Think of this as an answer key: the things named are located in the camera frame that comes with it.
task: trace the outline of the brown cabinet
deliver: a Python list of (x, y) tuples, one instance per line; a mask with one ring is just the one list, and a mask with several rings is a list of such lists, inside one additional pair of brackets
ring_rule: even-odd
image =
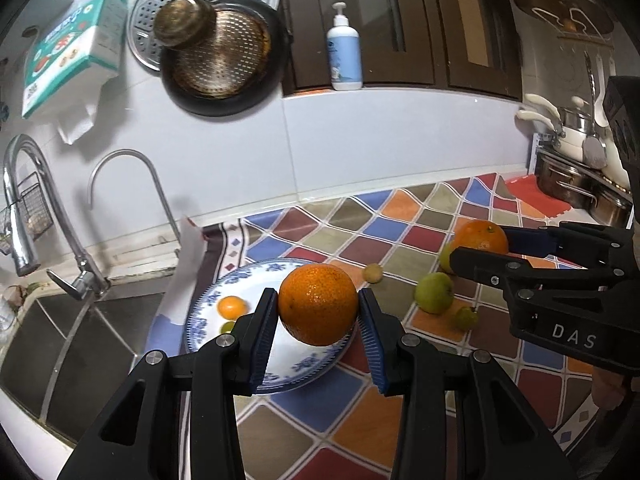
[(286, 93), (330, 86), (325, 38), (338, 1), (360, 33), (365, 85), (522, 97), (509, 0), (283, 0), (294, 37)]

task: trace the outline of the faucet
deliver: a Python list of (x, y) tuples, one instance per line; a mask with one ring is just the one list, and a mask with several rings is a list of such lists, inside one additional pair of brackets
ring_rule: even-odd
[(78, 236), (71, 226), (65, 208), (60, 202), (58, 190), (53, 182), (49, 165), (42, 154), (39, 146), (30, 136), (20, 134), (9, 142), (4, 152), (4, 170), (2, 178), (4, 180), (4, 197), (9, 208), (9, 222), (7, 234), (11, 239), (11, 256), (14, 259), (15, 272), (18, 276), (26, 276), (40, 267), (38, 254), (33, 245), (33, 240), (27, 232), (27, 228), (18, 208), (20, 194), (16, 178), (16, 160), (20, 152), (25, 152), (36, 166), (38, 176), (44, 186), (47, 197), (53, 210), (53, 215), (58, 220), (62, 234), (65, 235), (78, 264), (80, 274), (72, 283), (67, 283), (51, 269), (47, 269), (47, 275), (62, 290), (78, 301), (84, 300), (90, 292), (96, 296), (102, 296), (110, 287), (100, 269), (95, 264), (91, 255), (78, 241)]
[(107, 153), (98, 164), (95, 165), (94, 170), (91, 172), (91, 176), (89, 177), (89, 184), (86, 188), (86, 201), (89, 204), (89, 209), (92, 208), (92, 192), (94, 190), (94, 181), (95, 177), (98, 175), (98, 171), (103, 167), (107, 162), (109, 162), (112, 158), (116, 158), (121, 155), (129, 155), (134, 156), (135, 158), (139, 158), (142, 162), (145, 163), (146, 167), (151, 173), (151, 178), (154, 181), (154, 186), (156, 186), (156, 191), (158, 192), (158, 197), (160, 198), (160, 202), (162, 203), (162, 208), (164, 209), (164, 214), (169, 221), (169, 225), (171, 226), (172, 231), (174, 232), (175, 239), (180, 243), (180, 231), (178, 230), (178, 225), (175, 223), (174, 214), (171, 212), (171, 208), (169, 207), (169, 203), (166, 200), (166, 196), (164, 195), (164, 191), (162, 190), (162, 185), (160, 184), (160, 178), (158, 177), (158, 172), (154, 167), (151, 160), (144, 153), (141, 153), (137, 150), (115, 150), (114, 152)]

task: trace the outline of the red cloth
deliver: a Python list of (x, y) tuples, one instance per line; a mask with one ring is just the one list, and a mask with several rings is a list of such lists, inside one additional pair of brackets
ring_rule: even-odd
[(571, 209), (567, 202), (545, 195), (538, 189), (535, 175), (514, 178), (508, 181), (507, 188), (513, 196), (516, 196), (531, 207), (536, 208), (542, 214), (553, 218)]

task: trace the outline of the blue and white plate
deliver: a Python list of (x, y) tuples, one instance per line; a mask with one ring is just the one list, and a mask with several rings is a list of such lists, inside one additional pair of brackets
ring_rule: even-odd
[[(214, 283), (189, 313), (186, 343), (190, 352), (198, 351), (207, 341), (220, 335), (226, 323), (218, 313), (218, 300), (238, 296), (253, 312), (265, 288), (280, 290), (280, 284), (295, 268), (311, 264), (296, 258), (276, 258), (234, 270)], [(309, 346), (295, 339), (280, 320), (267, 363), (267, 371), (258, 394), (286, 392), (307, 384), (327, 371), (347, 348), (353, 330), (331, 346)]]

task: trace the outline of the sink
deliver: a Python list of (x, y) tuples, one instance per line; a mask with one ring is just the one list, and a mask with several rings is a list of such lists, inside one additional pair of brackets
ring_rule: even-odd
[(113, 285), (99, 301), (36, 298), (0, 368), (0, 386), (76, 443), (142, 356), (170, 276)]

